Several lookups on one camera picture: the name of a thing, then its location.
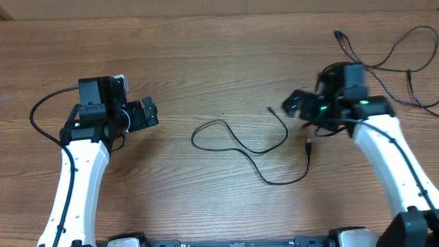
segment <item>black cable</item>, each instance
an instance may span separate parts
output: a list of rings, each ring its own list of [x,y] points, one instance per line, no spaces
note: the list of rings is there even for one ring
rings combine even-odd
[[[67,154],[67,156],[69,157],[69,161],[70,161],[70,183],[69,183],[69,190],[67,191],[67,197],[66,197],[66,202],[64,204],[64,209],[62,210],[62,214],[61,214],[61,218],[60,218],[60,223],[59,225],[57,225],[57,231],[56,231],[56,236],[54,239],[54,244],[53,247],[58,246],[58,242],[60,241],[61,238],[61,233],[64,230],[64,223],[66,220],[66,216],[67,216],[67,211],[69,209],[69,205],[70,205],[70,200],[71,200],[71,194],[73,192],[73,183],[75,181],[75,161],[73,160],[73,157],[69,151],[69,149],[63,145],[59,140],[57,140],[55,137],[51,136],[50,134],[47,134],[44,130],[42,130],[40,127],[38,127],[34,121],[34,113],[36,111],[36,109],[46,100],[48,100],[49,98],[58,95],[60,93],[63,92],[68,92],[68,91],[72,91],[72,90],[76,90],[78,89],[77,86],[68,88],[68,89],[62,89],[59,91],[56,91],[55,93],[51,93],[48,96],[42,98],[38,103],[35,104],[35,106],[31,109],[30,111],[30,115],[29,115],[29,120],[30,120],[30,124],[32,124],[32,126],[35,128],[36,131],[38,131],[39,133],[41,133],[43,136],[47,137],[49,140],[53,141],[54,143],[56,143],[57,145],[59,145]]]
[[[407,36],[413,32],[414,30],[417,30],[418,28],[426,28],[431,30],[435,37],[436,37],[436,42],[434,45],[434,50],[433,50],[433,54],[431,55],[431,58],[423,65],[421,66],[419,69],[415,69],[415,70],[410,70],[410,69],[406,69],[406,70],[402,70],[402,69],[388,69],[388,68],[382,68],[381,65],[383,65],[384,63],[386,63],[388,61],[388,59],[390,58],[390,56],[393,54],[393,51],[395,50],[396,46],[399,45],[399,43],[403,40],[405,40],[407,38]],[[351,46],[351,42],[349,41],[349,38],[347,35],[343,34],[341,31],[335,30],[334,32],[335,37],[337,38],[337,41],[340,45],[340,47],[342,48],[343,52],[354,62],[361,62],[364,65],[365,70],[367,70],[368,72],[370,72],[371,74],[373,74],[373,76],[379,81],[379,83],[382,85],[382,87],[384,88],[384,90],[386,91],[386,93],[394,100],[396,100],[398,103],[401,104],[405,104],[405,105],[409,105],[409,106],[416,106],[416,107],[421,107],[422,109],[426,110],[428,113],[431,113],[437,117],[439,117],[439,115],[437,113],[432,112],[431,110],[428,110],[428,108],[436,106],[439,104],[439,100],[433,104],[429,104],[429,105],[423,105],[417,98],[413,86],[412,86],[412,74],[411,73],[416,73],[419,72],[421,70],[423,70],[425,67],[427,67],[428,65],[431,64],[431,61],[435,58],[437,50],[438,50],[438,46],[439,46],[439,35],[438,32],[430,27],[430,26],[426,26],[426,25],[421,25],[418,27],[414,27],[411,30],[409,30],[408,32],[406,32],[404,35],[402,35],[402,37],[400,37],[400,39],[397,40],[397,42],[392,46],[392,49],[390,50],[389,54],[385,57],[385,59],[383,61],[381,61],[380,63],[376,64],[376,65],[366,65],[361,59],[359,59],[359,57],[357,56],[357,54],[354,52],[352,46]],[[348,42],[349,45],[349,49],[351,50],[352,54],[354,55],[354,57],[352,57],[346,50],[346,48],[343,46],[342,44],[342,38],[346,39],[346,41]],[[390,72],[404,72],[407,73],[408,75],[408,80],[409,80],[409,86],[410,86],[410,92],[413,95],[413,98],[416,100],[417,104],[411,103],[411,102],[406,102],[403,100],[400,100],[398,98],[396,98],[393,94],[391,94],[391,92],[389,92],[389,90],[387,89],[387,87],[385,86],[385,84],[383,83],[383,80],[373,71],[374,69],[376,70],[381,70],[381,71],[390,71]]]
[[[434,116],[439,117],[439,114],[434,113],[434,112],[432,112],[431,110],[427,109],[427,107],[430,107],[430,106],[424,106],[424,105],[419,101],[419,99],[417,98],[416,94],[414,93],[414,90],[413,90],[413,84],[412,84],[412,71],[407,70],[407,77],[409,78],[410,91],[412,92],[412,95],[413,95],[414,100],[416,100],[416,102],[418,103],[418,105],[419,105],[422,109],[426,110],[428,113],[431,113],[431,114],[434,115]]]
[[[118,148],[115,148],[115,149],[111,150],[111,152],[117,151],[117,150],[125,147],[125,145],[126,145],[125,133],[122,134],[122,139],[123,139],[122,144]]]
[[[430,197],[428,196],[428,191],[424,188],[422,182],[420,181],[418,175],[416,174],[416,171],[413,168],[412,163],[410,162],[409,158],[407,157],[407,154],[404,152],[403,148],[396,142],[395,138],[391,137],[385,131],[382,131],[379,128],[377,128],[369,123],[365,123],[363,121],[359,121],[359,120],[355,120],[355,119],[323,119],[323,121],[331,121],[331,122],[337,122],[337,123],[338,122],[345,122],[345,123],[350,122],[350,123],[354,123],[354,124],[361,124],[363,126],[367,126],[367,127],[371,128],[375,132],[378,132],[379,134],[381,134],[381,135],[385,136],[387,139],[389,139],[389,142],[393,143],[395,145],[395,147],[398,149],[398,151],[403,156],[405,162],[407,163],[407,166],[409,167],[409,170],[412,173],[413,179],[416,182],[416,186],[418,186],[418,188],[420,190],[420,195],[422,195],[424,197],[425,202],[427,202],[429,208],[433,211],[433,213],[436,217],[435,220],[439,219],[439,213],[437,212],[435,206],[433,205],[433,202],[431,201]]]
[[[307,174],[308,174],[308,171],[309,171],[309,165],[310,165],[310,162],[311,162],[311,141],[310,140],[307,140],[307,143],[305,144],[305,149],[306,149],[306,151],[307,151],[307,155],[308,155],[308,162],[307,162],[307,169],[306,169],[306,171],[305,171],[305,174],[303,174],[300,178],[297,178],[296,180],[293,180],[293,181],[289,181],[289,182],[285,182],[285,183],[274,183],[274,182],[270,182],[270,181],[268,181],[268,180],[266,180],[264,177],[263,177],[263,175],[262,175],[262,173],[261,173],[261,171],[259,170],[259,168],[257,167],[257,165],[256,165],[256,163],[252,160],[252,158],[246,153],[246,152],[244,152],[243,150],[241,150],[241,149],[239,149],[239,148],[220,148],[220,149],[216,149],[216,148],[202,148],[202,147],[200,147],[199,145],[196,145],[195,143],[194,143],[194,141],[193,141],[193,139],[194,139],[194,137],[197,135],[197,133],[199,133],[199,131],[201,130],[201,129],[203,129],[204,127],[206,127],[206,126],[208,126],[208,125],[210,125],[210,124],[213,124],[213,123],[215,123],[215,122],[222,122],[223,124],[225,124],[226,125],[226,127],[228,128],[228,131],[232,134],[232,136],[233,136],[233,138],[235,138],[235,140],[241,145],[241,147],[243,147],[243,148],[245,148],[247,151],[249,151],[249,152],[252,152],[253,154],[265,154],[265,153],[268,153],[269,151],[271,151],[271,150],[273,150],[274,148],[277,148],[278,146],[280,146],[280,145],[282,145],[286,140],[287,140],[287,138],[288,138],[288,128],[287,128],[287,126],[285,125],[285,123],[282,121],[282,119],[274,112],[274,110],[270,107],[270,106],[268,106],[267,107],[267,109],[280,121],[280,123],[283,125],[283,127],[285,128],[285,138],[280,142],[280,143],[278,143],[278,144],[276,144],[275,146],[273,146],[273,147],[271,147],[271,148],[269,148],[269,149],[267,149],[267,150],[264,150],[264,151],[260,151],[260,152],[258,152],[258,151],[253,151],[253,150],[251,150],[250,148],[247,148],[237,137],[236,137],[236,135],[235,135],[235,133],[233,133],[233,131],[232,131],[232,129],[230,128],[230,126],[227,124],[227,122],[226,121],[224,121],[223,119],[215,119],[215,120],[212,120],[212,121],[208,121],[207,123],[204,123],[204,124],[202,124],[200,127],[198,127],[198,128],[196,128],[194,131],[193,131],[193,133],[192,133],[192,137],[191,137],[191,142],[192,142],[192,145],[194,146],[194,147],[196,147],[197,149],[199,149],[199,150],[204,150],[204,151],[212,151],[212,152],[223,152],[223,151],[238,151],[238,152],[240,152],[241,154],[243,154],[245,157],[247,157],[248,158],[248,160],[253,164],[253,166],[254,166],[254,168],[256,169],[256,172],[258,173],[258,175],[259,175],[259,177],[261,177],[261,179],[262,179],[262,181],[264,181],[265,183],[267,183],[267,184],[269,184],[269,185],[290,185],[290,184],[292,184],[292,183],[296,183],[296,182],[298,182],[298,181],[300,181],[300,180],[302,180]]]

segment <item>wooden table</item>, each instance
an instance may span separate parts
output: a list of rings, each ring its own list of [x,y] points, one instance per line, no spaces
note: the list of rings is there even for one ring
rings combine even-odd
[[[79,78],[120,73],[130,80],[129,99],[152,97],[160,124],[129,134],[126,148],[113,154],[97,206],[98,240],[134,231],[193,241],[324,235],[351,225],[383,231],[391,221],[383,188],[346,133],[316,140],[309,175],[281,187],[262,183],[241,154],[197,150],[190,136],[222,118],[251,148],[268,148],[284,136],[265,109],[271,105],[290,137],[254,159],[270,180],[296,178],[305,170],[307,133],[280,105],[294,89],[311,91],[328,64],[348,60],[333,30],[348,34],[357,53],[374,63],[417,25],[439,29],[439,12],[0,22],[0,245],[36,245],[58,184],[60,148],[30,126],[31,107]],[[433,43],[430,33],[417,32],[388,67],[419,67]],[[435,59],[414,75],[423,102],[437,100],[438,65]],[[379,75],[396,96],[410,98],[403,73]],[[385,94],[371,77],[368,85],[371,95]],[[78,92],[49,100],[37,124],[58,136],[78,102]],[[393,104],[413,152],[439,185],[438,120]],[[196,141],[237,146],[219,124]]]

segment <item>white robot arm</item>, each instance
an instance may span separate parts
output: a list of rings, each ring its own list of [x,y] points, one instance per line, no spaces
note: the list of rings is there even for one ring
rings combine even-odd
[[[61,234],[58,246],[78,244],[96,246],[95,216],[99,187],[102,175],[108,164],[110,155],[104,143],[92,143],[90,139],[72,141],[67,146],[75,160],[78,170],[75,175],[71,203],[64,223],[65,232]],[[70,162],[67,154],[62,151],[61,177],[56,192],[54,207],[50,214],[38,246],[51,245],[56,236],[57,225],[60,222],[62,209],[66,201],[70,181]]]
[[[157,109],[150,97],[142,100],[145,109],[140,101],[127,102],[128,81],[123,75],[86,78],[79,80],[77,88],[52,93],[32,109],[31,123],[46,137],[48,134],[33,122],[36,107],[51,96],[73,89],[79,89],[81,104],[73,107],[60,131],[60,141],[55,140],[63,147],[60,182],[38,247],[96,246],[97,199],[113,141],[123,137],[124,145],[125,134],[158,124]],[[113,244],[138,247],[140,240],[131,237]]]
[[[433,205],[435,208],[439,208],[439,191],[428,179],[410,150],[401,131],[398,118],[389,115],[377,115],[369,117],[364,122],[388,133],[402,147],[419,181],[428,191]],[[409,207],[416,207],[420,211],[430,209],[424,197],[420,195],[420,188],[416,184],[409,166],[388,138],[368,126],[357,124],[354,129],[353,139],[370,164],[373,165],[375,174],[387,196],[392,217],[396,217],[398,213],[407,212]]]

